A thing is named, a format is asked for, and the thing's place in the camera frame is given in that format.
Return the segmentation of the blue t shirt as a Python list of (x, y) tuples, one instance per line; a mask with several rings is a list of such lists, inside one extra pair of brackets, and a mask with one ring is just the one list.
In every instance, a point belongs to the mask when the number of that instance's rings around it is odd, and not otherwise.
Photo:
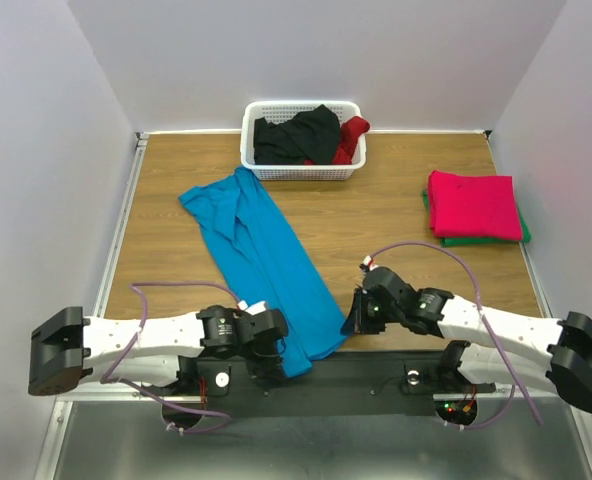
[(279, 345), (286, 377), (308, 373), (313, 362), (345, 341), (345, 315), (297, 235), (250, 170), (179, 196), (199, 225), (207, 249), (230, 290), (254, 304), (281, 310), (288, 335)]

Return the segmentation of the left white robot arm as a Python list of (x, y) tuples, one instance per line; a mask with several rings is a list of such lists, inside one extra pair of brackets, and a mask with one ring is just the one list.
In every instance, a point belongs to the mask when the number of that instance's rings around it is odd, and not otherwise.
[(86, 317), (81, 308), (66, 307), (31, 334), (28, 392), (56, 396), (85, 383), (129, 380), (165, 395), (186, 394), (202, 376), (200, 358), (238, 357), (254, 376), (280, 374), (277, 348), (287, 334), (283, 314), (263, 302), (145, 320)]

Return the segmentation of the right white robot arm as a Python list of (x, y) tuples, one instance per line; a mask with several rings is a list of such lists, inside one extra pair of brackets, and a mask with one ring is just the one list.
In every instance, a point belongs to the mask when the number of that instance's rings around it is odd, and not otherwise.
[(344, 335), (377, 335), (397, 323), (450, 342), (457, 353), (436, 366), (439, 384), (524, 385), (557, 394), (592, 414), (592, 319), (537, 318), (475, 303), (437, 288), (414, 289), (387, 267), (365, 273)]

